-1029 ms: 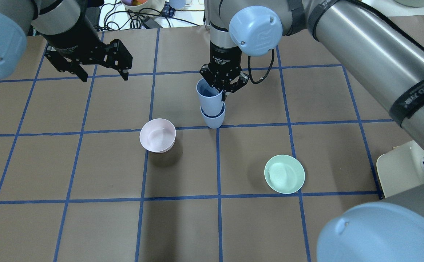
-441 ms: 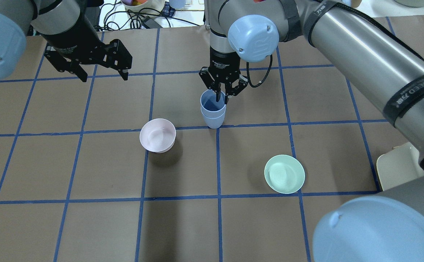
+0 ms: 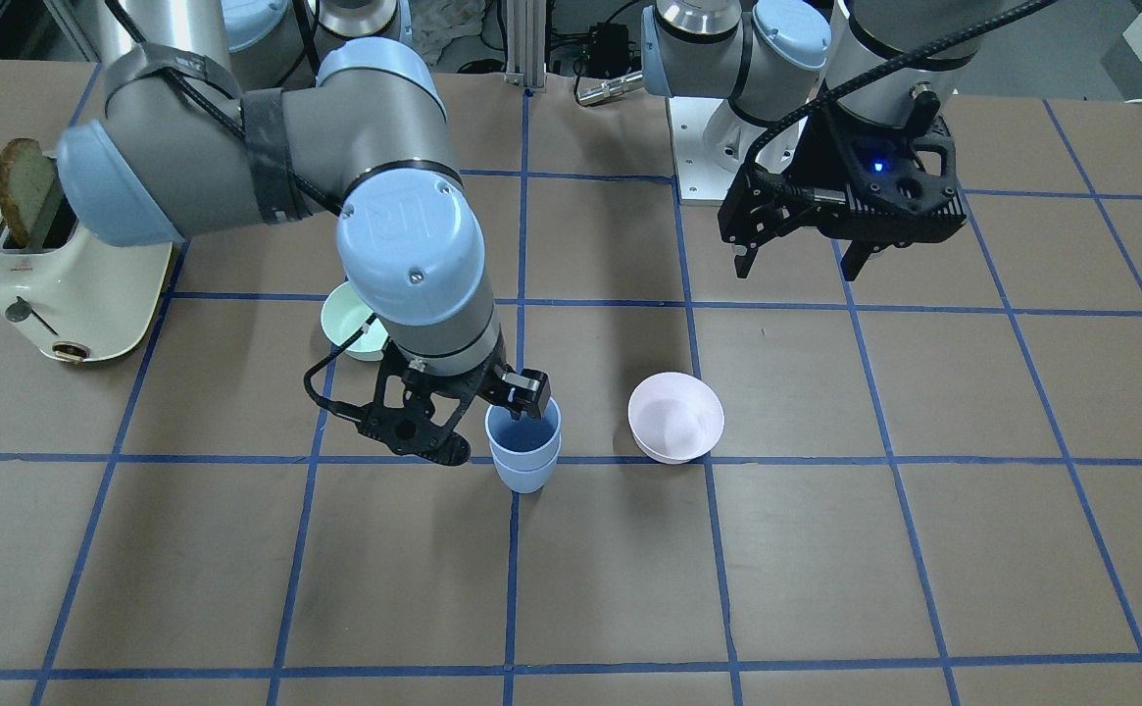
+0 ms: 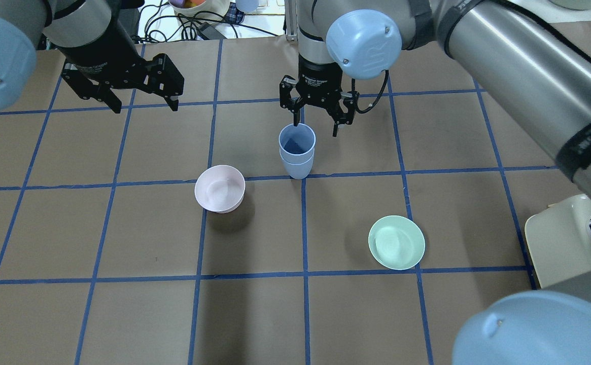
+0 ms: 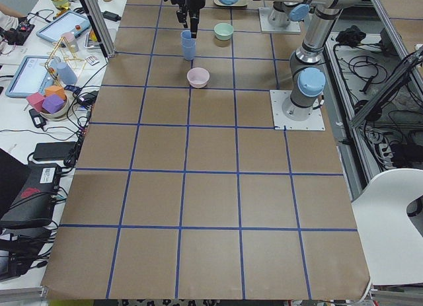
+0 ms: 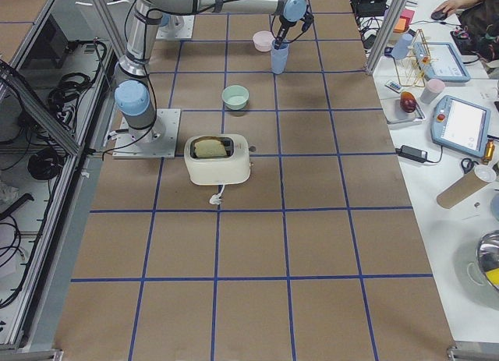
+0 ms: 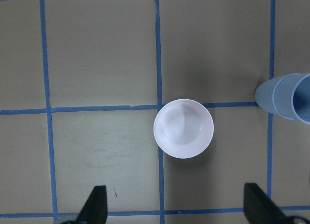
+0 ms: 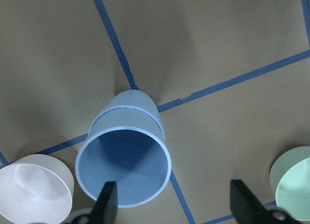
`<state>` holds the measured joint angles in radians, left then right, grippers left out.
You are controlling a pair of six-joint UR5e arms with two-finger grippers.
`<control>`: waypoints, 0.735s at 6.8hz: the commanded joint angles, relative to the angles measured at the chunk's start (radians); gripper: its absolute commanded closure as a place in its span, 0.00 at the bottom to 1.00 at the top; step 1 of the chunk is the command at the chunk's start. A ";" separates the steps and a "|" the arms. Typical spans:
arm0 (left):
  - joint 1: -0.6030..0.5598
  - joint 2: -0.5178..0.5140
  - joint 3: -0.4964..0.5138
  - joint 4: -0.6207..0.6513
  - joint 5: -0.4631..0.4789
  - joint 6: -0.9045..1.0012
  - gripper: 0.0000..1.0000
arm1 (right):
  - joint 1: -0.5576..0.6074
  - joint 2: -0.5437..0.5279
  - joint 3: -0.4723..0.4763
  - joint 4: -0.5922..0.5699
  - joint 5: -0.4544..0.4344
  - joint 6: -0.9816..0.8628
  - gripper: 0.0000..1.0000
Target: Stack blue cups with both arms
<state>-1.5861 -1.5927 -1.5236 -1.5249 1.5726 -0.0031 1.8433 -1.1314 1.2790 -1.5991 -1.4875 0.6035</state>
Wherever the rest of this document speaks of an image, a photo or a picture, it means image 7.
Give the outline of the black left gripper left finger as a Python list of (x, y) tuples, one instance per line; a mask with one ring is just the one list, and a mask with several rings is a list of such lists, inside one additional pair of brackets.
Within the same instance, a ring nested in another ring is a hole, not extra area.
[(108, 217), (107, 189), (95, 186), (77, 216), (77, 224), (105, 224)]

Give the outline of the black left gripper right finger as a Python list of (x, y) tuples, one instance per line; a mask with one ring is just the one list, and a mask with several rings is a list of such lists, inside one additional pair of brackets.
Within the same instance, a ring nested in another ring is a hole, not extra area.
[(290, 224), (287, 217), (256, 183), (244, 185), (244, 215), (249, 224)]

